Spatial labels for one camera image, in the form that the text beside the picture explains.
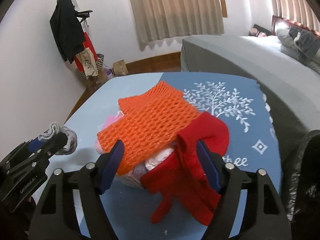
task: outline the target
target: pillow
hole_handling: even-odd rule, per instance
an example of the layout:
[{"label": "pillow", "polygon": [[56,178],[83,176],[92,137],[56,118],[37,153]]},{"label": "pillow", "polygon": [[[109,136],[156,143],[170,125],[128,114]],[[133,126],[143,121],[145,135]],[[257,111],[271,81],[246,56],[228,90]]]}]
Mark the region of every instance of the pillow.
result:
[{"label": "pillow", "polygon": [[289,48],[297,49],[294,45],[293,38],[289,34],[289,29],[277,29],[276,35],[281,41],[281,44],[286,45]]},{"label": "pillow", "polygon": [[296,49],[289,48],[284,44],[281,45],[279,51],[282,52],[283,54],[286,54],[289,57],[294,58],[295,60],[298,60],[299,58],[298,51]]}]

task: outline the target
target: fabric pile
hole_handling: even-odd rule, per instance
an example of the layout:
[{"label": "fabric pile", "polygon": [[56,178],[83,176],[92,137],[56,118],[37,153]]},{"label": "fabric pile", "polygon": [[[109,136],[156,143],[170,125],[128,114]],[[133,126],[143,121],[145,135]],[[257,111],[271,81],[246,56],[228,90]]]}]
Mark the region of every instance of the fabric pile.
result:
[{"label": "fabric pile", "polygon": [[187,103],[181,91],[165,82],[140,96],[119,99],[122,112],[109,117],[97,134],[98,152],[109,152],[120,139],[125,146],[118,178],[146,188],[163,199],[151,217],[158,223],[177,198],[203,225],[209,225],[220,196],[210,188],[196,156],[196,143],[223,156],[228,148],[226,124]]},{"label": "fabric pile", "polygon": [[281,42],[280,52],[298,60],[320,74],[320,40],[312,32],[296,26],[277,29]]}]

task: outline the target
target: orange mesh fabric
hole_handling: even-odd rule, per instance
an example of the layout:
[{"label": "orange mesh fabric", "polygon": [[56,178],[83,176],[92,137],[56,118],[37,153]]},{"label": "orange mesh fabric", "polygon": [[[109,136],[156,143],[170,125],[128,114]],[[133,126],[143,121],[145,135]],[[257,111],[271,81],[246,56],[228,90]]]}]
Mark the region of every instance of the orange mesh fabric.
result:
[{"label": "orange mesh fabric", "polygon": [[180,130],[200,115],[194,106],[182,98],[180,91],[164,82],[160,86],[164,90],[153,88],[141,99],[137,96],[131,97],[131,101],[124,100],[135,107],[126,108],[129,113],[98,133],[104,152],[109,152],[118,139],[124,143],[124,157],[118,175],[128,173],[138,163],[172,142]]},{"label": "orange mesh fabric", "polygon": [[128,114],[132,111],[136,111],[138,108],[144,107],[150,100],[155,98],[165,98],[168,94],[181,98],[183,96],[182,91],[169,86],[164,81],[161,81],[144,94],[140,96],[121,98],[118,100],[118,103],[122,112],[124,114]]}]

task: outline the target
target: white diamond pattern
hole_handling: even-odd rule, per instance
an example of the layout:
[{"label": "white diamond pattern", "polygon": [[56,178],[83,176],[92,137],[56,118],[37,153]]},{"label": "white diamond pattern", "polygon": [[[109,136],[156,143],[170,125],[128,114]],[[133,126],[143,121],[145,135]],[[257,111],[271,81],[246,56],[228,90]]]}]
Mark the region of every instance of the white diamond pattern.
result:
[{"label": "white diamond pattern", "polygon": [[261,155],[264,153],[264,151],[268,148],[267,145],[265,145],[260,139],[257,141],[255,145],[253,145],[251,148],[255,149],[258,153]]}]

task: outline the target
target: gray bed sheet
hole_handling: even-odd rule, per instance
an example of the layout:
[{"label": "gray bed sheet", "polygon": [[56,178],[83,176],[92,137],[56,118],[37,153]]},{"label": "gray bed sheet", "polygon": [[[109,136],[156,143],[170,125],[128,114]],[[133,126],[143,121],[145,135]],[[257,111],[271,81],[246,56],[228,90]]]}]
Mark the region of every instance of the gray bed sheet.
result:
[{"label": "gray bed sheet", "polygon": [[281,161],[297,149],[307,132],[320,128],[320,75],[261,40],[190,36],[183,40],[181,70],[257,80],[271,107]]}]

